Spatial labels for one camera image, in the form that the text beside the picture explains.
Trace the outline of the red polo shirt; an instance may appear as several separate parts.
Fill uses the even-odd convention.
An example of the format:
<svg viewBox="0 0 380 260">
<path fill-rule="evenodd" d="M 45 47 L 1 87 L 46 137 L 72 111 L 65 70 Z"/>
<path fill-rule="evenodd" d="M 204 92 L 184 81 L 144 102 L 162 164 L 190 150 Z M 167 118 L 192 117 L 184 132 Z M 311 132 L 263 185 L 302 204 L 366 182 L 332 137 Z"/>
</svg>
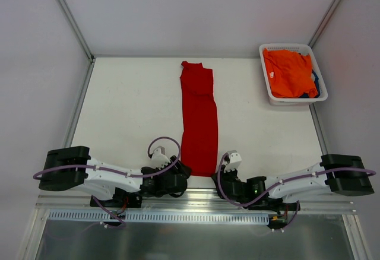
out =
<svg viewBox="0 0 380 260">
<path fill-rule="evenodd" d="M 213 70 L 201 63 L 181 63 L 183 134 L 181 161 L 194 176 L 210 177 L 218 157 L 218 116 Z"/>
</svg>

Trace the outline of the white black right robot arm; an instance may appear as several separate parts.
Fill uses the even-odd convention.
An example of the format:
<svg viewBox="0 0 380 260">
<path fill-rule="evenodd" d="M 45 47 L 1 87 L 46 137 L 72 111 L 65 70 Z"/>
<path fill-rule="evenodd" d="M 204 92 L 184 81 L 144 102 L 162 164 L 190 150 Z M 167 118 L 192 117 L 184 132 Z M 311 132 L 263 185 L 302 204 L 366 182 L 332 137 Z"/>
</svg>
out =
<svg viewBox="0 0 380 260">
<path fill-rule="evenodd" d="M 227 152 L 212 175 L 221 199 L 248 210 L 296 210 L 305 197 L 334 193 L 365 196 L 374 193 L 370 178 L 376 173 L 366 169 L 359 156 L 326 154 L 316 164 L 284 175 L 257 176 L 242 181 L 237 151 Z"/>
</svg>

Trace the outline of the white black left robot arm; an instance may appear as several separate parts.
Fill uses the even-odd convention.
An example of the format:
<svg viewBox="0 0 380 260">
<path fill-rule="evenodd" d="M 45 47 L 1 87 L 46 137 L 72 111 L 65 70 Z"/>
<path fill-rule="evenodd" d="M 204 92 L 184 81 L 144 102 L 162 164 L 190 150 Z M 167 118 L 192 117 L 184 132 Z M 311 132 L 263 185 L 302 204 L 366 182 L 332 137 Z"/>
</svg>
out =
<svg viewBox="0 0 380 260">
<path fill-rule="evenodd" d="M 43 171 L 34 177 L 39 189 L 85 192 L 117 207 L 130 194 L 179 197 L 188 187 L 191 168 L 176 156 L 168 157 L 164 147 L 155 148 L 148 155 L 151 164 L 138 170 L 101 162 L 90 157 L 89 151 L 84 146 L 49 151 Z"/>
</svg>

